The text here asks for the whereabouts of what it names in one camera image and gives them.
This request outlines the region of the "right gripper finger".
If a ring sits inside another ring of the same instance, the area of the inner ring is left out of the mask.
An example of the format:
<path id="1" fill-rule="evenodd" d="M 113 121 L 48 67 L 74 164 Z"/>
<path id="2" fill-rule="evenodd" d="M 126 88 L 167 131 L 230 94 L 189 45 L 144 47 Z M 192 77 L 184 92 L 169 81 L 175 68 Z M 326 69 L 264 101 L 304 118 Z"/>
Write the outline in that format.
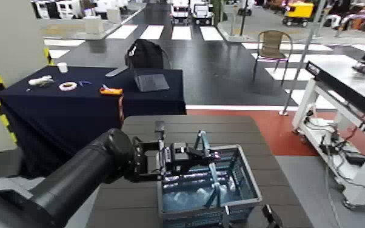
<path id="1" fill-rule="evenodd" d="M 262 212 L 268 223 L 267 228 L 283 228 L 281 218 L 269 204 L 263 206 Z"/>
<path id="2" fill-rule="evenodd" d="M 229 217 L 229 208 L 227 206 L 222 207 L 221 212 L 221 227 L 223 228 L 231 228 L 230 225 L 230 217 Z"/>

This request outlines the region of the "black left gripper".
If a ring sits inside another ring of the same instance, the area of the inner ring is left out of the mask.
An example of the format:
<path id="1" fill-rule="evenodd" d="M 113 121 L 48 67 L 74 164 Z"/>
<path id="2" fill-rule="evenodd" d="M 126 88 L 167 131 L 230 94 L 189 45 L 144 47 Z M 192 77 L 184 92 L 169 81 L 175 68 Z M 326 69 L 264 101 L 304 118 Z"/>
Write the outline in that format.
<path id="1" fill-rule="evenodd" d="M 135 149 L 133 155 L 132 181 L 148 182 L 161 181 L 169 173 L 171 175 L 185 175 L 195 166 L 208 166 L 213 181 L 213 191 L 205 203 L 210 208 L 214 200 L 216 206 L 221 207 L 221 184 L 215 162 L 221 157 L 217 153 L 210 153 L 210 144 L 206 132 L 199 130 L 194 143 L 194 148 L 186 142 L 174 142 L 169 147 L 164 146 L 163 140 L 142 141 L 138 137 L 132 138 Z M 150 171 L 148 168 L 148 151 L 155 151 L 158 167 Z"/>

